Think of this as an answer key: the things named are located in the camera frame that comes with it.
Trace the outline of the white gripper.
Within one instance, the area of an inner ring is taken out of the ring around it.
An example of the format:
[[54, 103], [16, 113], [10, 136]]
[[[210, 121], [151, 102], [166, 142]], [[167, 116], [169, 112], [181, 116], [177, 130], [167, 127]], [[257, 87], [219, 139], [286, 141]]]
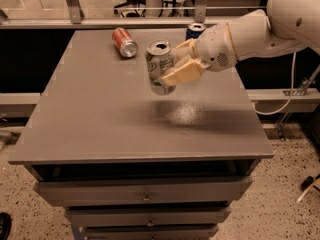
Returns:
[[173, 55], [175, 65], [160, 76], [164, 86], [197, 80], [206, 69], [226, 70], [235, 66], [238, 59], [228, 24], [207, 28], [197, 41], [191, 38], [176, 46]]

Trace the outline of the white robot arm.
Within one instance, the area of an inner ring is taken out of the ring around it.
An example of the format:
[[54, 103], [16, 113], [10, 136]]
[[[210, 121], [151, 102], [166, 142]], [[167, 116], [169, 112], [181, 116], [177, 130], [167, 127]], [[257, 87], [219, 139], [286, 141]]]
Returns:
[[268, 0], [266, 10], [216, 24], [176, 46], [174, 66], [160, 81], [175, 86], [248, 58], [278, 57], [306, 47], [320, 53], [320, 0]]

